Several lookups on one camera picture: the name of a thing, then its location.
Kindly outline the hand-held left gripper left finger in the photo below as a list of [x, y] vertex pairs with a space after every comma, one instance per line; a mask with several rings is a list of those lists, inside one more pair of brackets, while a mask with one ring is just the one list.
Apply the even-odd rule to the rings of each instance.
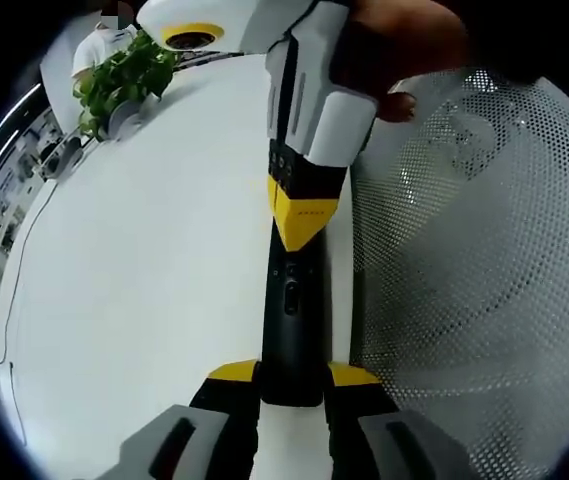
[[248, 479], [258, 448], [257, 360], [210, 372], [190, 403], [126, 439], [110, 479]]

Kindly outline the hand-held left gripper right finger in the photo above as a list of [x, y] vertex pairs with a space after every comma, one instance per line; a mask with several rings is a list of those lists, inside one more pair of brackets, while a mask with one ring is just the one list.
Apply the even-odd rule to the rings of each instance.
[[367, 370], [331, 362], [326, 420], [333, 479], [477, 479], [465, 447], [401, 410]]

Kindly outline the person's right hand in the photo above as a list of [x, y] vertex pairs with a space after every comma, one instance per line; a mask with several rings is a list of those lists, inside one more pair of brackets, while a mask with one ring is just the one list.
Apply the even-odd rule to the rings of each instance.
[[330, 67], [331, 80], [377, 101], [376, 116], [402, 123], [417, 100], [393, 92], [414, 76], [465, 67], [469, 37], [460, 18], [437, 1], [356, 1]]

